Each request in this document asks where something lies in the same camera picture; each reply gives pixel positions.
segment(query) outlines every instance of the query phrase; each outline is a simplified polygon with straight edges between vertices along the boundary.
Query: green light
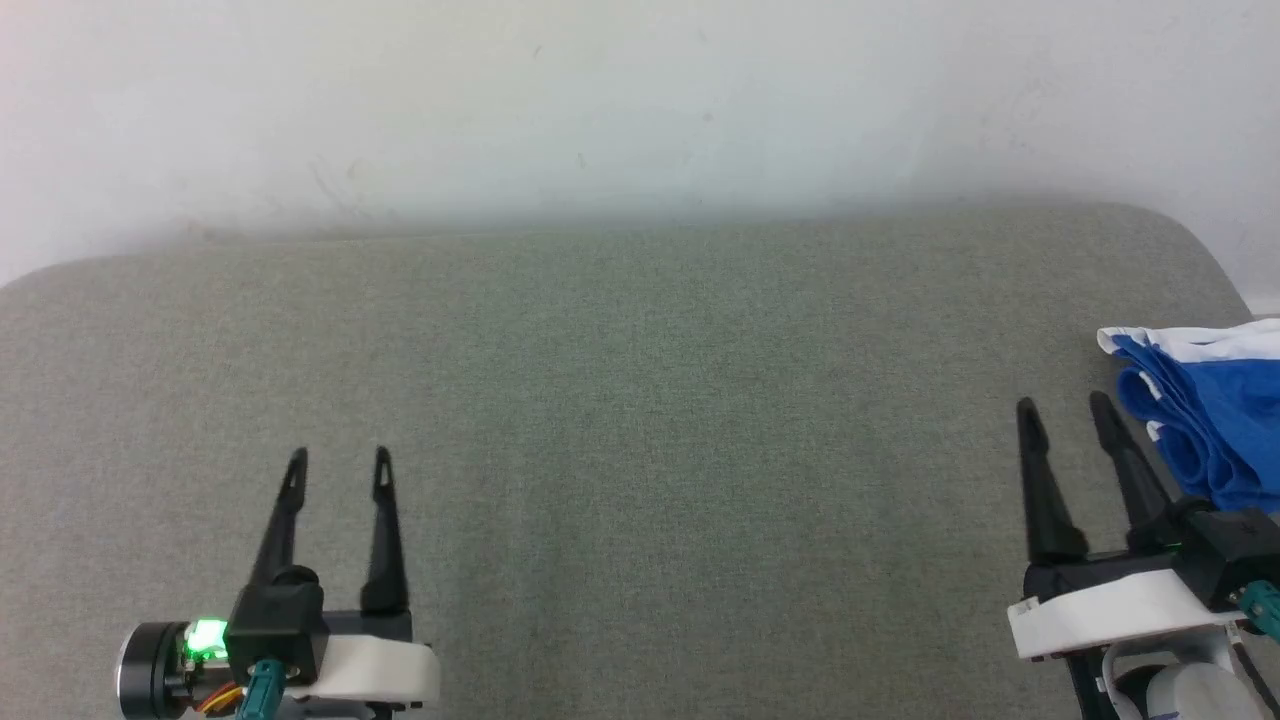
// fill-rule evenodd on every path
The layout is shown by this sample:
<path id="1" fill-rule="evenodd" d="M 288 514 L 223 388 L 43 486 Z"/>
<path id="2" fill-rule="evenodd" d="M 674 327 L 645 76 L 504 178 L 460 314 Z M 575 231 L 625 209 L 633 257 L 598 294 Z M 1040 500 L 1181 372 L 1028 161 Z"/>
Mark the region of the green light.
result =
<path id="1" fill-rule="evenodd" d="M 223 633 L 225 632 L 225 620 L 218 618 L 196 620 L 187 633 L 187 657 L 197 662 L 227 660 L 227 644 L 223 643 Z"/>

